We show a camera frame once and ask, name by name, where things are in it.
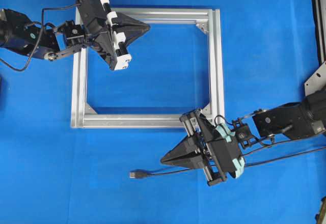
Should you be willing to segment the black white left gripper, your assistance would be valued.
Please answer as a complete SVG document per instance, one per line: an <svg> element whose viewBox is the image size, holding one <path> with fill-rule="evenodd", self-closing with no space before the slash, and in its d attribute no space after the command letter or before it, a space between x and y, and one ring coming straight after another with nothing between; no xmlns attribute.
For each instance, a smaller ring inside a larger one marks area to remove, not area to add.
<svg viewBox="0 0 326 224"><path fill-rule="evenodd" d="M127 46L150 30L150 25L121 12L107 12L101 0L76 0L89 46L109 65L123 70L132 57Z"/></svg>

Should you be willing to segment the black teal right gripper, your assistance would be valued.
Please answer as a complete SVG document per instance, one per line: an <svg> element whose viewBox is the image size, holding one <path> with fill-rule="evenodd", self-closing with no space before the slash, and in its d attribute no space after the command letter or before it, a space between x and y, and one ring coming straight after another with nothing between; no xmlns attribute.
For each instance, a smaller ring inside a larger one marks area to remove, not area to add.
<svg viewBox="0 0 326 224"><path fill-rule="evenodd" d="M224 123L212 125L199 109L180 117L187 136L162 159L161 163L188 169L203 169L207 185L227 180L227 174L239 178L245 159L235 134Z"/></svg>

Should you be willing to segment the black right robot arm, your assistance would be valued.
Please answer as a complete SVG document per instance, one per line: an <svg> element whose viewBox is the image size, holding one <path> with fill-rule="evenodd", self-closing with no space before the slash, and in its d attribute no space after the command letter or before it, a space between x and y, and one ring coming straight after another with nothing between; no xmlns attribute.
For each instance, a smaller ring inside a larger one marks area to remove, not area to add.
<svg viewBox="0 0 326 224"><path fill-rule="evenodd" d="M186 137L161 158L165 165L203 169L209 186L224 182L227 175L239 178L244 172L242 149L282 134L292 141L310 138L325 131L325 87L301 102L286 103L250 115L260 137L255 137L242 119L231 123L210 123L200 108L184 113L180 122Z"/></svg>

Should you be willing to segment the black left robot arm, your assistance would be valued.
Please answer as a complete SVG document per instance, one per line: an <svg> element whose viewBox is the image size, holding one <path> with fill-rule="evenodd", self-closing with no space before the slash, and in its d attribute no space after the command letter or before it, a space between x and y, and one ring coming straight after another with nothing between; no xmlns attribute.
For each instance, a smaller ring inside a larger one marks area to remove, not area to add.
<svg viewBox="0 0 326 224"><path fill-rule="evenodd" d="M31 21L25 14L1 9L1 47L19 55L54 61L91 48L111 70L123 70L132 60L127 47L150 25L111 9L109 0L76 0L81 23L55 26Z"/></svg>

